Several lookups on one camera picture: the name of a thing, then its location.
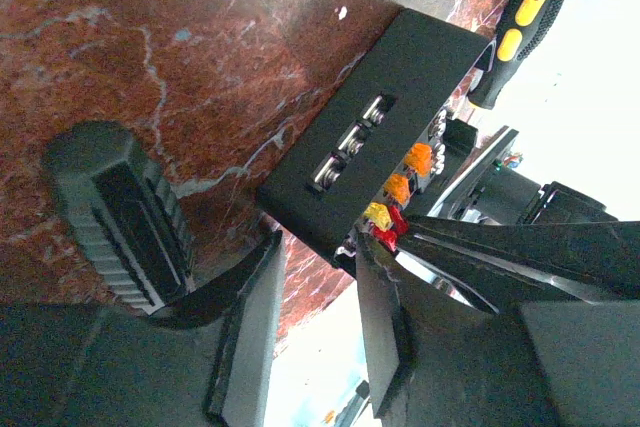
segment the red marble tabletop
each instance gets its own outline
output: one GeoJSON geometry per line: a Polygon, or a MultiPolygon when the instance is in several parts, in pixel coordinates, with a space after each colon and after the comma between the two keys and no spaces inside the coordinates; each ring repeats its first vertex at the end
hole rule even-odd
{"type": "MultiPolygon", "coordinates": [[[[204,281],[256,244],[256,186],[400,6],[490,36],[504,3],[0,0],[0,300],[117,301],[66,235],[40,167],[75,122],[118,120],[164,166],[204,281]]],[[[286,242],[281,338],[350,283],[286,242]]]]}

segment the black and yellow screwdriver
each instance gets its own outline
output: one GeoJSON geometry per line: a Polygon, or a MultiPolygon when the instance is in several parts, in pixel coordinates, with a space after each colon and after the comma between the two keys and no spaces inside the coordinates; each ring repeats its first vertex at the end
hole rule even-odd
{"type": "Polygon", "coordinates": [[[547,35],[563,1],[509,0],[496,27],[493,67],[468,95],[474,107],[493,109],[504,85],[547,35]]]}

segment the screwdriver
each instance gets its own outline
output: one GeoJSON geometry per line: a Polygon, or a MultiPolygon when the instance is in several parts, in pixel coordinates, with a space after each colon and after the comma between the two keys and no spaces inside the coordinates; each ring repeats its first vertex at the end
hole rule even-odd
{"type": "Polygon", "coordinates": [[[468,94],[474,107],[493,109],[504,85],[540,44],[564,0],[509,0],[496,26],[493,67],[468,94]]]}

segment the yellow wire connector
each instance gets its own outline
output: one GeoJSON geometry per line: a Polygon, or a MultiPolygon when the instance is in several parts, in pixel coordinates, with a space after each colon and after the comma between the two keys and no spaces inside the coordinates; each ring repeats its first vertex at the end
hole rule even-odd
{"type": "Polygon", "coordinates": [[[392,174],[384,184],[384,189],[389,192],[389,195],[393,197],[396,202],[401,205],[406,205],[409,202],[411,193],[409,192],[409,179],[404,175],[392,174]]]}
{"type": "Polygon", "coordinates": [[[420,177],[425,177],[431,171],[431,146],[415,144],[404,158],[404,163],[415,170],[420,177]]]}
{"type": "Polygon", "coordinates": [[[364,211],[364,216],[383,232],[386,232],[391,228],[391,216],[389,215],[387,206],[384,204],[371,202],[367,207],[367,210],[364,211]]]}

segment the red wire connector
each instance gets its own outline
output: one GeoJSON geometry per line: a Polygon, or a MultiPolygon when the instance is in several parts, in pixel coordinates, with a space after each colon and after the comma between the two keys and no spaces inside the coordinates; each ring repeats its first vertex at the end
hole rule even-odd
{"type": "Polygon", "coordinates": [[[396,234],[393,230],[387,230],[386,232],[383,232],[378,227],[374,226],[371,233],[391,252],[396,251],[396,240],[398,240],[398,234],[396,234]]]}
{"type": "Polygon", "coordinates": [[[391,216],[391,220],[393,220],[393,228],[398,235],[404,235],[409,231],[409,222],[402,217],[398,207],[395,205],[389,207],[389,215],[391,216]]]}

